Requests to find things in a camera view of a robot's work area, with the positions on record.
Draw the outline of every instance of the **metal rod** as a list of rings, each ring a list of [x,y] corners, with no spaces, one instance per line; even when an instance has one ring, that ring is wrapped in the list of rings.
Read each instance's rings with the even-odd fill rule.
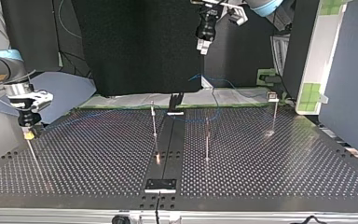
[[[278,111],[278,102],[275,103],[274,121],[277,118],[277,111]]]
[[[150,106],[151,112],[152,112],[152,119],[153,119],[153,135],[157,137],[157,129],[156,129],[156,112],[154,110],[154,102],[151,102]]]
[[[208,118],[206,118],[206,141],[205,141],[205,149],[206,149],[205,157],[206,157],[206,161],[209,160],[209,136],[210,136],[210,133],[209,133],[209,120],[208,120]]]
[[[31,145],[31,141],[27,140],[27,143],[28,143],[29,149],[31,150],[32,157],[34,158],[34,160],[36,160],[36,155],[34,154],[34,148]]]

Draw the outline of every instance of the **black cable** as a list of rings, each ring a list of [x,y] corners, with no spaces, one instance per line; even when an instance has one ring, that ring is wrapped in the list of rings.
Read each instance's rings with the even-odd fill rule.
[[[77,55],[75,55],[75,54],[73,54],[73,53],[69,53],[69,52],[66,52],[66,51],[63,51],[63,50],[60,50],[60,52],[66,54],[66,55],[75,57],[75,58],[77,58],[77,59],[79,59],[79,60],[81,60],[81,61],[84,61],[84,62],[86,61],[86,59],[84,59],[84,58],[82,58],[82,57],[80,57],[80,56],[77,56]]]
[[[157,205],[156,205],[156,223],[159,224],[159,215],[158,215],[158,204],[159,204],[159,195],[158,195],[158,199],[157,199]]]
[[[315,216],[310,216],[310,217],[307,217],[303,222],[301,223],[298,223],[298,222],[292,222],[291,224],[308,224],[310,222],[311,219],[314,219],[317,223],[319,224],[327,224],[327,222],[323,222],[323,221],[320,221],[317,217]]]
[[[62,51],[60,51],[60,53],[62,54],[62,56],[74,67],[75,72],[74,75],[76,75],[76,71],[83,77],[84,74],[82,72],[80,72],[80,70],[78,70],[75,66],[75,64],[68,58],[68,56],[66,56],[66,54]]]
[[[275,11],[275,12],[274,12],[274,17],[273,17],[273,19],[272,19],[272,38],[275,36],[275,19],[276,19],[276,15],[277,15],[277,12]],[[282,85],[283,85],[284,90],[285,90],[286,93],[287,93],[287,96],[289,96],[290,100],[291,100],[291,101],[293,102],[293,104],[295,104],[295,106],[296,106],[296,100],[293,99],[293,97],[290,95],[289,91],[287,90],[286,85],[284,85],[283,77],[282,77],[282,75],[281,75],[281,73],[280,73],[280,71],[279,71],[279,69],[278,69],[278,61],[277,61],[277,57],[275,56],[275,45],[274,45],[273,41],[272,41],[272,43],[271,43],[271,46],[272,46],[272,52],[273,52],[273,59],[274,59],[274,62],[275,62],[275,64],[276,64],[276,66],[277,66],[277,69],[276,69],[277,75],[278,75],[278,77],[281,79],[281,83],[282,83]]]

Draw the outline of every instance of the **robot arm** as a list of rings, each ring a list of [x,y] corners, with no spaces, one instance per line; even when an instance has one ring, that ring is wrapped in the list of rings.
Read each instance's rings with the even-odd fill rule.
[[[0,50],[0,84],[4,85],[11,106],[19,111],[19,125],[28,140],[34,138],[34,126],[40,122],[39,111],[51,104],[53,95],[35,91],[20,53],[14,49]]]
[[[283,0],[246,0],[251,10],[261,17],[266,17],[275,11]],[[200,25],[196,31],[196,37],[199,40],[197,50],[202,55],[208,53],[208,48],[216,36],[215,26],[222,14],[222,7],[227,7],[229,20],[236,25],[243,25],[248,21],[245,10],[242,6],[230,4],[229,0],[192,0],[192,4],[199,4],[200,7]]]

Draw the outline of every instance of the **vertical pin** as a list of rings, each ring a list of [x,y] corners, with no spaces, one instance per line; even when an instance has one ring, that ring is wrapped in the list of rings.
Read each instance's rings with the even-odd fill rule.
[[[31,145],[31,141],[27,140],[27,143],[28,143],[29,149],[31,150],[32,157],[34,158],[34,160],[36,160],[36,155],[34,154],[34,148]]]
[[[151,102],[151,106],[150,106],[151,112],[152,112],[152,119],[153,119],[153,136],[155,136],[155,138],[157,137],[157,130],[156,130],[156,112],[154,110],[154,102]]]
[[[209,128],[209,119],[206,118],[206,138],[205,138],[205,157],[206,161],[209,160],[209,138],[210,138],[210,128]]]

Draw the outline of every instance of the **wire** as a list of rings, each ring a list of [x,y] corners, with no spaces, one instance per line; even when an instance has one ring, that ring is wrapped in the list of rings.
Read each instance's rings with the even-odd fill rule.
[[[260,94],[256,94],[256,95],[245,95],[245,94],[242,94],[238,88],[236,88],[234,86],[234,84],[232,84],[232,82],[228,81],[227,79],[223,79],[223,78],[212,78],[212,77],[206,77],[206,76],[202,76],[200,74],[198,75],[195,75],[193,76],[191,79],[189,79],[189,81],[193,80],[193,79],[196,79],[196,78],[199,78],[199,77],[204,77],[205,79],[207,79],[208,81],[225,81],[226,83],[228,83],[232,89],[234,89],[239,95],[241,96],[244,96],[244,97],[247,97],[247,98],[255,98],[257,96],[263,96],[265,95],[265,93],[260,93]]]
[[[77,59],[79,59],[79,60],[81,60],[81,61],[84,61],[84,62],[86,61],[86,59],[84,59],[84,58],[82,58],[82,57],[80,57],[80,56],[77,56],[77,55],[75,55],[75,54],[73,54],[73,53],[69,53],[69,52],[66,52],[66,51],[63,51],[63,50],[60,50],[60,52],[66,54],[66,55],[75,57],[75,58],[77,58]]]
[[[89,72],[87,73],[87,78],[90,78],[92,76],[92,73],[91,73],[91,69],[89,70]]]
[[[60,53],[62,54],[62,56],[66,59],[66,60],[68,60],[68,62],[74,67],[74,75],[76,75],[76,71],[83,77],[84,75],[83,75],[83,73],[82,72],[80,72],[80,70],[78,70],[77,69],[77,67],[76,67],[76,65],[68,58],[68,56],[66,56],[66,53],[64,53],[64,52],[62,52],[62,51],[60,51]]]
[[[157,223],[157,224],[159,224],[158,205],[159,205],[159,195],[158,195],[157,204],[156,204],[156,210],[155,210],[156,223]]]
[[[219,102],[217,101],[216,96],[214,95],[214,88],[212,89],[212,97],[213,97],[214,101],[216,102],[216,110],[214,111],[213,117],[211,119],[208,119],[208,121],[218,119],[221,114]],[[169,116],[169,117],[172,119],[180,120],[185,123],[205,123],[206,122],[206,119],[179,119],[175,116]]]
[[[25,77],[29,77],[29,76],[33,75],[35,72],[36,72],[36,70],[34,69],[33,71],[31,71],[30,73],[28,73],[27,75],[25,75],[25,76],[23,76],[23,77],[15,78],[15,79],[13,79],[13,80],[4,82],[3,84],[5,85],[5,84],[7,84],[7,83],[16,82],[16,81],[21,80],[21,79],[23,79],[23,78],[25,78]]]
[[[317,223],[319,223],[319,224],[327,224],[327,222],[320,221],[316,216],[307,217],[307,218],[306,218],[303,222],[301,222],[301,223],[293,222],[293,223],[291,223],[291,224],[308,224],[311,219],[314,219],[314,220],[315,220]]]
[[[60,6],[59,6],[59,8],[58,8],[58,20],[60,21],[60,24],[61,24],[62,28],[63,28],[68,34],[70,34],[70,35],[72,35],[72,36],[75,36],[75,37],[81,39],[82,37],[81,37],[80,35],[76,35],[76,34],[72,33],[72,32],[69,31],[69,30],[66,28],[66,26],[63,24],[62,19],[61,19],[62,4],[63,4],[63,0],[61,0]]]
[[[17,108],[17,107],[14,107],[13,105],[10,105],[10,104],[6,103],[5,101],[3,101],[3,100],[1,100],[1,99],[0,99],[0,102],[1,102],[2,104],[4,104],[4,105],[7,105],[7,106],[9,106],[9,107],[11,107],[11,108],[13,108],[13,109],[20,110],[20,111],[29,111],[29,110],[32,108],[31,106],[28,107],[28,108],[26,108],[26,109]]]
[[[80,118],[80,119],[74,119],[74,120],[68,121],[66,123],[61,123],[61,124],[53,125],[53,126],[49,125],[47,128],[45,128],[45,130],[70,125],[70,124],[73,124],[73,123],[78,122],[78,121],[83,120],[83,119],[94,118],[94,117],[109,114],[109,113],[112,113],[112,112],[117,112],[117,111],[122,111],[122,110],[133,110],[135,108],[140,108],[140,107],[145,107],[145,106],[152,106],[152,105],[137,105],[137,106],[130,106],[130,107],[123,107],[123,108],[119,108],[119,109],[107,110],[107,111],[104,111],[102,113],[87,115],[87,116],[85,116],[83,118]]]

